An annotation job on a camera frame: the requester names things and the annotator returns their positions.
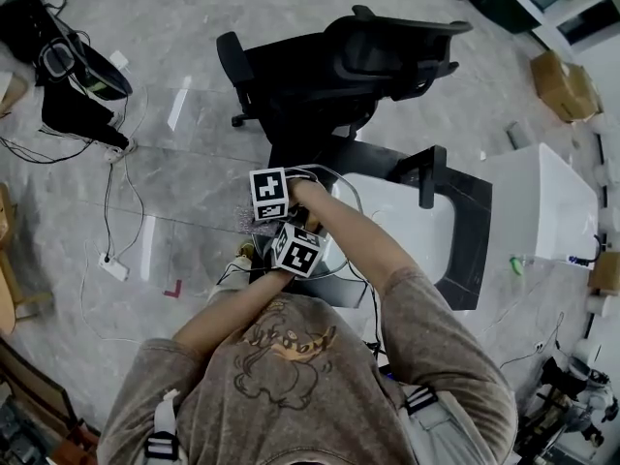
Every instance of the chair armrest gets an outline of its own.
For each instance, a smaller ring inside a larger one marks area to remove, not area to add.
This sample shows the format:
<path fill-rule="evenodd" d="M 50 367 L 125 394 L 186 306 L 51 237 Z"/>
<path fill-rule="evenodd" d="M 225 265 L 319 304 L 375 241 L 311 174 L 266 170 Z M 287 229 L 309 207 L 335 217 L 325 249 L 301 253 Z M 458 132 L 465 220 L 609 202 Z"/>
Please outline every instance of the chair armrest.
<path fill-rule="evenodd" d="M 217 54 L 233 86 L 254 80 L 250 62 L 245 56 L 236 34 L 231 31 L 220 36 L 217 41 Z"/>
<path fill-rule="evenodd" d="M 353 5 L 352 10 L 356 17 L 360 17 L 360 18 L 376 17 L 375 13 L 372 12 L 370 9 L 368 9 L 368 7 L 366 7 L 365 5 Z"/>

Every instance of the gray t-shirt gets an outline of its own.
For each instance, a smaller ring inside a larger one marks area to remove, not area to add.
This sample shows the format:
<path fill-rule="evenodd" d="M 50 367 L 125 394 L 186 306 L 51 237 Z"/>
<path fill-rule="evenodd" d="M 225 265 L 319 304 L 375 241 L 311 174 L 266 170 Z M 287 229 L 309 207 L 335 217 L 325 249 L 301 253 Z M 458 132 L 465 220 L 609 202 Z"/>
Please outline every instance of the gray t-shirt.
<path fill-rule="evenodd" d="M 501 463 L 516 431 L 512 392 L 446 301 L 415 269 L 382 298 L 394 377 L 450 391 Z M 171 389 L 190 464 L 408 463 L 398 384 L 322 300 L 280 294 L 205 360 L 172 341 L 142 345 L 99 446 L 102 465 L 132 464 Z"/>

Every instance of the cardboard box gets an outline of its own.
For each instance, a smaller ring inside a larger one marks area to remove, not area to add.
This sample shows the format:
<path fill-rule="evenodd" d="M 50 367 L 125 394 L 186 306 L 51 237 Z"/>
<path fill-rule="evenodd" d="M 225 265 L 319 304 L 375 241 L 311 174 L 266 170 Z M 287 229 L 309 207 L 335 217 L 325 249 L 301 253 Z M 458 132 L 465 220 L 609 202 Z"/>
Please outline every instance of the cardboard box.
<path fill-rule="evenodd" d="M 588 287 L 620 292 L 620 253 L 602 252 L 594 264 L 594 270 L 590 272 Z"/>
<path fill-rule="evenodd" d="M 565 122 L 585 120 L 600 111 L 599 96 L 585 69 L 546 51 L 530 63 L 539 97 Z"/>

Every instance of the black and white marker cube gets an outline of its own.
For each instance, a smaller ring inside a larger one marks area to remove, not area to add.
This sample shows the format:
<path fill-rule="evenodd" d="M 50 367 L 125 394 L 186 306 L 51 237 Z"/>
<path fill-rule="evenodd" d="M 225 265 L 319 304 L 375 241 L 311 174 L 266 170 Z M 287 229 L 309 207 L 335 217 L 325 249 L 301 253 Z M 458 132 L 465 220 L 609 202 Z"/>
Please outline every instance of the black and white marker cube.
<path fill-rule="evenodd" d="M 285 224 L 273 240 L 275 264 L 302 277 L 309 277 L 321 261 L 325 241 L 316 234 Z"/>
<path fill-rule="evenodd" d="M 250 170 L 250 186 L 257 221 L 280 219 L 289 214 L 289 191 L 283 168 Z"/>

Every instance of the white cable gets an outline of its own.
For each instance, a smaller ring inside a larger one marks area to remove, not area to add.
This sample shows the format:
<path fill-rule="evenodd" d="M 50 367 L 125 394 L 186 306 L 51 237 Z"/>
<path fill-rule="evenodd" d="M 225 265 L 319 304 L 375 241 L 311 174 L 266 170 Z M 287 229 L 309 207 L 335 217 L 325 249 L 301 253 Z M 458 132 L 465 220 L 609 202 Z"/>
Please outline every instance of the white cable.
<path fill-rule="evenodd" d="M 124 135 L 124 136 L 127 137 L 128 140 L 130 140 L 131 138 L 134 137 L 134 134 L 136 133 L 138 128 L 142 125 L 142 121 L 146 117 L 146 112 L 148 111 L 148 90 L 146 89 L 146 84 L 143 86 L 143 88 L 144 88 L 144 96 L 146 98 L 146 105 L 144 105 L 144 112 L 142 113 L 142 118 L 139 120 L 138 126 L 136 126 L 134 128 L 134 131 L 132 131 L 132 134 L 131 135 Z"/>
<path fill-rule="evenodd" d="M 88 323 L 88 321 L 86 320 L 86 316 L 84 315 L 84 285 L 86 284 L 86 275 L 88 274 L 88 239 L 84 241 L 84 257 L 86 259 L 86 263 L 84 265 L 84 273 L 81 277 L 81 285 L 79 286 L 79 313 L 81 314 L 81 319 L 83 320 L 83 322 L 90 328 L 90 330 L 93 331 L 93 334 L 95 334 L 99 339 L 101 339 L 102 341 L 125 341 L 127 343 L 135 343 L 137 345 L 140 344 L 140 342 L 136 341 L 135 339 L 126 339 L 126 338 L 122 338 L 122 337 L 103 337 L 99 332 L 97 332 L 97 330 L 95 330 L 95 327 L 93 327 L 91 324 Z"/>
<path fill-rule="evenodd" d="M 336 172 L 335 170 L 330 169 L 329 167 L 326 167 L 326 166 L 322 166 L 321 164 L 305 164 L 303 166 L 291 167 L 291 169 L 299 169 L 299 170 L 322 169 L 323 171 L 329 172 L 331 175 L 340 179 L 345 184 L 345 186 L 347 186 L 353 192 L 353 196 L 356 198 L 357 210 L 359 211 L 361 215 L 364 214 L 364 210 L 361 206 L 361 198 L 359 197 L 359 193 L 357 192 L 356 187 L 353 184 L 351 184 L 347 179 L 345 179 L 342 175 Z"/>
<path fill-rule="evenodd" d="M 132 246 L 136 244 L 136 242 L 138 241 L 138 238 L 140 237 L 140 233 L 142 231 L 142 225 L 144 224 L 144 202 L 142 201 L 142 198 L 138 194 L 138 191 L 136 191 L 136 188 L 132 184 L 132 180 L 129 177 L 129 171 L 127 169 L 127 156 L 125 156 L 124 162 L 125 162 L 125 178 L 127 179 L 127 182 L 131 186 L 132 190 L 134 190 L 134 194 L 136 195 L 139 201 L 139 206 L 140 206 L 139 227 L 138 227 L 138 232 L 136 232 L 136 237 L 134 237 L 134 239 L 127 246 L 125 246 L 125 248 L 123 248 L 120 252 L 113 255 L 112 256 L 113 260 L 118 260 L 121 257 L 121 255 L 123 255 L 127 250 L 129 250 Z"/>

